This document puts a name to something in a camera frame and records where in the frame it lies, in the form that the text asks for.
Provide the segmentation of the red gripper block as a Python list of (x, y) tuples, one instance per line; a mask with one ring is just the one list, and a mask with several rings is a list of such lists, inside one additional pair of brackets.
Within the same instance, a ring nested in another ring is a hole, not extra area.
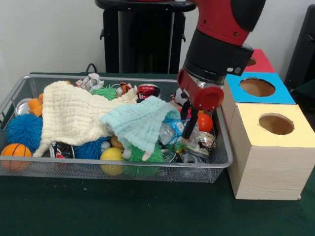
[[(198, 110), (212, 111), (221, 105), (224, 99), (222, 85), (204, 82), (181, 69), (177, 76), (179, 88), (187, 96), (180, 111), (181, 120), (189, 120), (183, 131), (183, 138), (189, 139), (198, 120)], [(195, 108), (190, 111), (190, 104)]]

